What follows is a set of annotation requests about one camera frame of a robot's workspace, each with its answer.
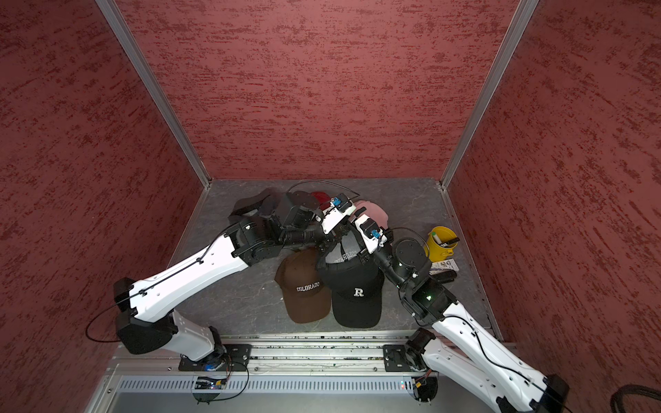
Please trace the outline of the black baseball cap letter R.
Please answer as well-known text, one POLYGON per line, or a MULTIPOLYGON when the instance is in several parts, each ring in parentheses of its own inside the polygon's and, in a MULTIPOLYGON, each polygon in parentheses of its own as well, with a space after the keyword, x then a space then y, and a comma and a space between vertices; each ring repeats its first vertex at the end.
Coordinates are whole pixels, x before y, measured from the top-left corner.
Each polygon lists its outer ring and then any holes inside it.
POLYGON ((380 322, 385 276, 380 270, 349 270, 328 280, 337 323, 350 329, 369 329, 380 322))

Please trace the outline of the dark red baseball cap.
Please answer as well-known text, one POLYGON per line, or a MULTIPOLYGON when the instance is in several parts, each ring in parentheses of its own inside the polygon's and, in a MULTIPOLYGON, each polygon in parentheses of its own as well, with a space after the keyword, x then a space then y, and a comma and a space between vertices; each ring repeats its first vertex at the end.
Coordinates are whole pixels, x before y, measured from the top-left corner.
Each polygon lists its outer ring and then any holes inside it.
POLYGON ((322 191, 314 191, 312 192, 312 196, 318 201, 320 210, 324 211, 330 207, 331 197, 327 193, 322 191))

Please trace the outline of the pink baseball cap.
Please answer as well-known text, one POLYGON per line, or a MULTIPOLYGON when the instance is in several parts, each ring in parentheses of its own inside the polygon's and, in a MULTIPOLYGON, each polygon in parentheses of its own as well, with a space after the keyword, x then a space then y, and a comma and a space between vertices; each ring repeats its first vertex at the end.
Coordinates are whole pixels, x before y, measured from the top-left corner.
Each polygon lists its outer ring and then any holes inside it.
POLYGON ((385 229, 389 227, 388 215, 379 205, 365 200, 358 201, 355 205, 357 209, 365 208, 365 214, 374 220, 379 227, 385 229))

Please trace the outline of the brown baseball cap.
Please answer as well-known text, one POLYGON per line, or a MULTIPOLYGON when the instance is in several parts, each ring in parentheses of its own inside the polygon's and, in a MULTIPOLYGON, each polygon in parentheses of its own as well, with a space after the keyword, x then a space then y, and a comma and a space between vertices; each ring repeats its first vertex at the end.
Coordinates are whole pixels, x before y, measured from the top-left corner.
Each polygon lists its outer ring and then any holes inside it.
POLYGON ((332 309, 332 292, 318 274, 317 260, 316 249, 296 251, 281 262, 275 274, 287 314, 300 325, 320 321, 332 309))

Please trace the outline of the grey baseball cap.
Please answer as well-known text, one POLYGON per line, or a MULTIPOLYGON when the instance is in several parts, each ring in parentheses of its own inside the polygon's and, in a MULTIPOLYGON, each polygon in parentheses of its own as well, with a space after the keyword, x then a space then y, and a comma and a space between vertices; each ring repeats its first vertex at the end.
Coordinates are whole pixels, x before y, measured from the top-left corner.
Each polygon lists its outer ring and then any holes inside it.
POLYGON ((247 213, 250 213, 252 211, 256 211, 261 206, 263 203, 270 198, 274 194, 273 189, 268 188, 263 190, 257 195, 248 197, 248 198, 243 198, 235 202, 232 211, 230 212, 229 216, 244 216, 247 213))

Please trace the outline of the black cap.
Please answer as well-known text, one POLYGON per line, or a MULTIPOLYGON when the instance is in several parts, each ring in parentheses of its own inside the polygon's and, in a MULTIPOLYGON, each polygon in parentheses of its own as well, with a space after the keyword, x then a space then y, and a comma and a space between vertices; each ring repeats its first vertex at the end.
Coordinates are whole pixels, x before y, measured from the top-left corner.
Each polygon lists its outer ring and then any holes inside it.
POLYGON ((348 231, 334 240, 327 249, 319 252, 316 270, 322 281, 333 292, 353 288, 371 288, 379 280, 379 270, 371 258, 361 259, 363 241, 348 231))

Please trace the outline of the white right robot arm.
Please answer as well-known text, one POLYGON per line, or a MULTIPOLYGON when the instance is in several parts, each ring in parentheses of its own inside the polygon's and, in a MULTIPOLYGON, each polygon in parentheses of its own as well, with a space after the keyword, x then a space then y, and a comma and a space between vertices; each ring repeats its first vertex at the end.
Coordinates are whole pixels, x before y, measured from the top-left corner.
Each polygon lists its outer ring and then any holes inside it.
POLYGON ((414 239, 368 239, 360 252, 397 288, 420 328, 406 344, 409 364, 440 373, 495 412, 566 412, 569 386, 532 368, 489 334, 445 286, 414 239))

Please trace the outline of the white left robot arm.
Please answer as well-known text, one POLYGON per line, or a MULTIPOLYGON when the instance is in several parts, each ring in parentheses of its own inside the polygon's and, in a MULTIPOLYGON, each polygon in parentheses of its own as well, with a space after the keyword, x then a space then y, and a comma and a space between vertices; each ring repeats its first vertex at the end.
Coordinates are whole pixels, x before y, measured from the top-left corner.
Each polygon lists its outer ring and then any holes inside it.
POLYGON ((131 354, 164 349, 194 362, 221 359, 218 331, 187 320, 177 306, 284 249, 320 246, 355 209, 344 192, 321 202, 306 191, 265 189, 237 201, 228 227, 201 251, 157 275, 115 283, 117 342, 131 354))

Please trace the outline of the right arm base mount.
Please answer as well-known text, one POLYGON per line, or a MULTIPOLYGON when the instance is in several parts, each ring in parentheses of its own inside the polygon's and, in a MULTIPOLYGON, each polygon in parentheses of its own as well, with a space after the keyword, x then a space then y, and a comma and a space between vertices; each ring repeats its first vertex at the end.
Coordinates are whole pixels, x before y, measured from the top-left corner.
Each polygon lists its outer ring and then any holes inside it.
POLYGON ((387 344, 383 346, 383 359, 387 372, 426 372, 423 348, 412 344, 387 344))

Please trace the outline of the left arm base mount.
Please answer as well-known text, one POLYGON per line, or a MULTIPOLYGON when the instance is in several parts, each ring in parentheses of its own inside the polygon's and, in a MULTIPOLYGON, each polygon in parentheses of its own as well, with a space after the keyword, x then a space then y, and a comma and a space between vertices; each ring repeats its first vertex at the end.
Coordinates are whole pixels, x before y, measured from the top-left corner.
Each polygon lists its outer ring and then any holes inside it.
POLYGON ((180 372, 233 373, 244 372, 251 359, 251 344, 224 344, 223 349, 213 351, 199 361, 181 356, 180 372))

